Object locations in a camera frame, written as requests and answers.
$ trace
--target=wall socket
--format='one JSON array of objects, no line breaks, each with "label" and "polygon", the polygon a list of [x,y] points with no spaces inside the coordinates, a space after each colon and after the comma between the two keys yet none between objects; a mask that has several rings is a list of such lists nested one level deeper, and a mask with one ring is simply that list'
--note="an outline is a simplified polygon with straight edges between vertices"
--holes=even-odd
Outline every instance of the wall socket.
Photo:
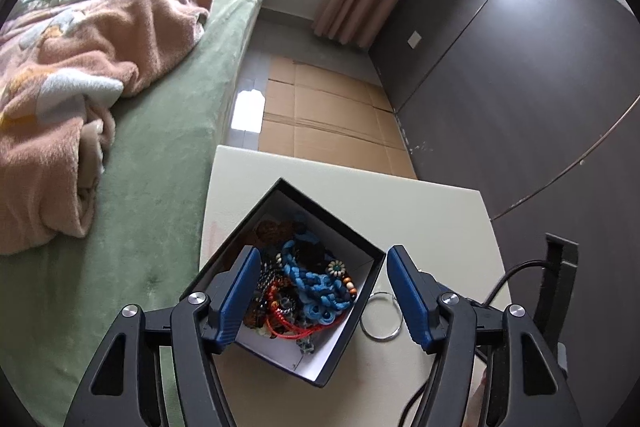
[{"label": "wall socket", "polygon": [[418,42],[420,42],[421,39],[422,39],[422,37],[420,36],[420,33],[414,31],[411,34],[411,37],[409,37],[409,40],[407,41],[407,44],[409,44],[411,46],[411,49],[414,50],[415,47],[418,45]]}]

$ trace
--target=key ring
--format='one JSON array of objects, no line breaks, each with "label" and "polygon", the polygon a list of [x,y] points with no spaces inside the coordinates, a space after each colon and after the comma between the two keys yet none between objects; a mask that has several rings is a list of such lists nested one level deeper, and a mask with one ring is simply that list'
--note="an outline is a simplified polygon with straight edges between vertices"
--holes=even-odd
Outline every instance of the key ring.
[{"label": "key ring", "polygon": [[360,328],[362,329],[362,332],[365,335],[367,335],[367,337],[369,337],[372,341],[375,341],[375,342],[392,341],[394,338],[396,338],[400,334],[400,331],[402,330],[402,322],[404,322],[404,317],[402,317],[402,310],[400,309],[400,304],[398,304],[398,300],[396,299],[396,296],[393,295],[393,293],[391,293],[391,292],[385,292],[385,291],[373,292],[369,296],[369,299],[367,299],[367,305],[369,304],[369,301],[371,299],[382,299],[382,298],[384,298],[383,296],[385,296],[385,295],[391,297],[392,304],[398,310],[398,313],[400,315],[400,325],[390,335],[387,335],[386,337],[377,337],[377,336],[373,335],[372,333],[369,333],[369,331],[367,331],[367,328],[364,327],[364,323],[362,322],[363,315],[361,315],[360,316]]}]

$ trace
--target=black box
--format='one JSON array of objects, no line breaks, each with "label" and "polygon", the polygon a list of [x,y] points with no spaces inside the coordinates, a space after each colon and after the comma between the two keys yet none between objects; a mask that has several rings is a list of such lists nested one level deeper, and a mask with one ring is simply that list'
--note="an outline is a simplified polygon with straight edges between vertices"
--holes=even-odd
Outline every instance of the black box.
[{"label": "black box", "polygon": [[346,312],[346,319],[341,320],[334,328],[314,334],[316,350],[308,355],[303,355],[293,341],[268,339],[244,325],[238,332],[236,343],[283,371],[316,387],[324,387],[358,326],[367,298],[382,269],[385,253],[284,179],[279,179],[258,201],[213,254],[181,298],[193,291],[202,291],[214,273],[228,269],[244,247],[240,243],[241,238],[261,220],[268,218],[285,221],[292,219],[296,212],[305,214],[308,229],[346,264],[351,280],[358,289],[354,305]]}]

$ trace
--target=green bed sheet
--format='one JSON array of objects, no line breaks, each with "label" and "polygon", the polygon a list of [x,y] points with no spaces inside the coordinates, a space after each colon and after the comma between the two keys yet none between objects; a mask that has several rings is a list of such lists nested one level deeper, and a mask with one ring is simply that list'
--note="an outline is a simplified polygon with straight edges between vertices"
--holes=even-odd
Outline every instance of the green bed sheet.
[{"label": "green bed sheet", "polygon": [[191,54],[113,107],[116,138],[87,238],[59,235],[0,258],[0,366],[45,427],[64,423],[118,311],[172,306],[198,272],[213,155],[261,1],[214,0]]}]

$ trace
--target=cardboard sheet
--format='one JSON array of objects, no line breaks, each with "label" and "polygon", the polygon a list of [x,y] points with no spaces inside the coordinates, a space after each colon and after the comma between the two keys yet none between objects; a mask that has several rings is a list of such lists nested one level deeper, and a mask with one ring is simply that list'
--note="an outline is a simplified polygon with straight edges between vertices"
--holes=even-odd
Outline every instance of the cardboard sheet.
[{"label": "cardboard sheet", "polygon": [[289,58],[271,59],[258,149],[415,179],[381,87]]}]

